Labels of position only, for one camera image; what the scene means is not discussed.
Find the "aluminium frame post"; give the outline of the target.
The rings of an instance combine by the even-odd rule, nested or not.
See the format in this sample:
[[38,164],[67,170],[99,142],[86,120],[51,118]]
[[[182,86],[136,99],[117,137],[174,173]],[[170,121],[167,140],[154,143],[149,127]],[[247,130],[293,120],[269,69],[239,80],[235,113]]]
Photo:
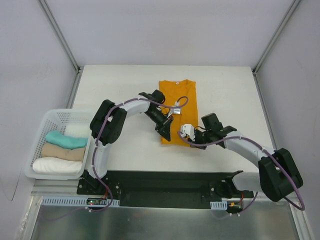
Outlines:
[[263,50],[260,58],[258,59],[255,67],[252,69],[252,74],[256,76],[259,70],[262,68],[263,64],[267,60],[267,57],[271,54],[273,48],[275,47],[277,41],[280,39],[282,33],[284,32],[285,28],[291,21],[292,17],[300,7],[303,0],[293,0],[289,5],[288,9],[286,10],[284,16],[282,17],[281,21],[279,22],[277,28],[275,29],[273,35],[271,36],[270,40],[268,41],[265,49]]
[[53,12],[47,3],[46,0],[37,0],[37,3],[39,4],[42,12],[44,13],[50,27],[52,28],[55,36],[57,37],[57,40],[62,47],[62,50],[66,54],[66,57],[68,61],[70,62],[72,68],[75,70],[75,72],[78,74],[81,70],[81,67],[76,61],[76,58],[74,57],[74,54],[71,51],[71,48],[69,47],[69,44],[67,43],[67,40],[56,20],[56,18],[53,15]]

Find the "white plastic basket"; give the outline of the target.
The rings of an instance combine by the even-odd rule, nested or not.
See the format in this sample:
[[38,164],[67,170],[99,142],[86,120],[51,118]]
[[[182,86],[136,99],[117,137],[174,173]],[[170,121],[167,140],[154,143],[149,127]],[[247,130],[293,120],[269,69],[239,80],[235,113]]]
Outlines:
[[[24,168],[24,173],[29,178],[37,180],[75,180],[84,172],[87,156],[90,148],[91,130],[90,123],[94,113],[89,109],[60,108],[49,110],[40,123],[39,129],[33,141],[29,157]],[[79,171],[75,174],[42,174],[33,170],[33,163],[42,154],[43,145],[47,142],[45,137],[49,132],[57,131],[65,136],[75,138],[87,138],[84,159]]]

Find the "teal rolled t shirt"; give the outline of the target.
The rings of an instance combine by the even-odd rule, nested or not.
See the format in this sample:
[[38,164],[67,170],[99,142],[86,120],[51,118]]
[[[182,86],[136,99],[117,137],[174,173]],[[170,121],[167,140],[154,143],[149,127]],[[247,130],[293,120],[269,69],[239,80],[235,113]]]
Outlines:
[[69,150],[84,148],[88,143],[88,138],[86,137],[67,136],[58,131],[48,132],[45,140],[50,144]]

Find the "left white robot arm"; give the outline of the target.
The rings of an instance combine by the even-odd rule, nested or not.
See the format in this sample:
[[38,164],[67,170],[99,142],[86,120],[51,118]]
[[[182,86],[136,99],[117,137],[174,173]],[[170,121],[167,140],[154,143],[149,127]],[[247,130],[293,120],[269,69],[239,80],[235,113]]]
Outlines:
[[167,116],[158,108],[164,104],[165,95],[155,90],[141,92],[134,98],[121,103],[104,100],[94,115],[89,128],[97,148],[92,154],[88,173],[93,178],[88,188],[99,195],[105,191],[106,183],[101,178],[107,174],[107,161],[112,144],[120,137],[125,120],[136,114],[146,114],[154,123],[155,131],[167,141],[171,141],[172,116]]

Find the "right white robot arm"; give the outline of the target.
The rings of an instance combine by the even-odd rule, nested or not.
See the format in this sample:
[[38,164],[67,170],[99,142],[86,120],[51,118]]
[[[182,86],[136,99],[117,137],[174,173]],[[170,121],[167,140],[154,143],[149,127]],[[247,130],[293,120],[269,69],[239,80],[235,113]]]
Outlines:
[[278,202],[303,186],[302,176],[287,149],[262,146],[236,128],[223,126],[215,113],[205,115],[201,120],[203,127],[185,124],[180,128],[191,147],[204,150],[209,145],[218,145],[258,168],[257,172],[238,170],[228,175],[216,189],[218,194],[234,198],[242,191],[262,192],[271,201]]

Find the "white rolled t shirt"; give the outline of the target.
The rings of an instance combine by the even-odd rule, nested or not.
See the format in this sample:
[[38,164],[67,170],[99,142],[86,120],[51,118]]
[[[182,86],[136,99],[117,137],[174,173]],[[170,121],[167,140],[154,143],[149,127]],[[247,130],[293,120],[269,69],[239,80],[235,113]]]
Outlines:
[[76,175],[80,172],[83,163],[56,157],[38,158],[32,164],[32,169],[37,174],[45,175]]

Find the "orange t shirt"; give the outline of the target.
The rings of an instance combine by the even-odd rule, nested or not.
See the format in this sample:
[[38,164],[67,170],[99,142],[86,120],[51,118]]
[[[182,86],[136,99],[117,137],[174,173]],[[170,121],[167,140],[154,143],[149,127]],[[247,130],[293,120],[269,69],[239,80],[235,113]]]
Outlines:
[[179,138],[178,131],[184,124],[191,124],[194,127],[199,124],[196,82],[188,79],[182,81],[162,80],[158,85],[159,90],[165,96],[164,104],[166,106],[173,106],[175,103],[186,104],[181,108],[179,114],[173,115],[173,121],[170,125],[171,141],[161,137],[160,143],[188,147],[189,145]]

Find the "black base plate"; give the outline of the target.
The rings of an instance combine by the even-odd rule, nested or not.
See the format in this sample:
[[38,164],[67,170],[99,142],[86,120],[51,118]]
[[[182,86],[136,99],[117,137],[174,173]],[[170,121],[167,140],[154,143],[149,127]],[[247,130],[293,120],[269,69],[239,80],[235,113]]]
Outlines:
[[78,195],[103,196],[106,187],[122,207],[209,209],[223,199],[251,199],[252,191],[227,186],[229,172],[158,172],[110,170],[101,181],[85,171]]

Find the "left aluminium frame post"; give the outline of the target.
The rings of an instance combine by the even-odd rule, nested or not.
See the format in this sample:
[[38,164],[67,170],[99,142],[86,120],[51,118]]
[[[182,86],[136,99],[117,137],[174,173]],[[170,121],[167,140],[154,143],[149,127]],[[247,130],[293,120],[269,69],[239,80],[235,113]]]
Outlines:
[[67,43],[67,40],[56,20],[56,18],[53,15],[53,12],[47,3],[46,0],[37,0],[37,3],[39,4],[42,12],[44,13],[50,27],[52,28],[55,36],[57,37],[57,40],[62,47],[62,50],[66,54],[66,57],[68,61],[70,62],[72,68],[75,70],[75,72],[78,74],[81,70],[81,67],[76,61],[76,58],[74,57],[74,54],[71,51],[71,48],[69,47],[69,44]]

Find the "beige rolled t shirt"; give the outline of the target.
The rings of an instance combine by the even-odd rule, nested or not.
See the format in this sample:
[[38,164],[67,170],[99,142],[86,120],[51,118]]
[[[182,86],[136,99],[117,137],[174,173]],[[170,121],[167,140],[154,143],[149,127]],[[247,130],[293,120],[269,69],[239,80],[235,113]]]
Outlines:
[[66,161],[82,162],[84,160],[86,148],[66,149],[60,146],[46,143],[42,146],[41,156],[58,158]]

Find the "right aluminium frame post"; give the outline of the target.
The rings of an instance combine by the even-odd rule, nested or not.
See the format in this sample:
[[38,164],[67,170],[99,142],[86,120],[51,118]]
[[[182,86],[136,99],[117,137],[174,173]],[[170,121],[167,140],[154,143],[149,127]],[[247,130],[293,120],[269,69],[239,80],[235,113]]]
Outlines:
[[271,54],[273,48],[275,47],[277,41],[280,39],[282,33],[284,32],[285,28],[291,21],[292,17],[300,7],[303,0],[293,0],[289,5],[288,9],[286,10],[284,16],[282,17],[281,21],[279,22],[277,28],[275,29],[273,35],[271,36],[270,40],[268,41],[265,49],[263,50],[260,58],[258,59],[255,67],[252,69],[252,74],[256,76],[259,70],[262,68],[263,64],[267,60],[267,57]]

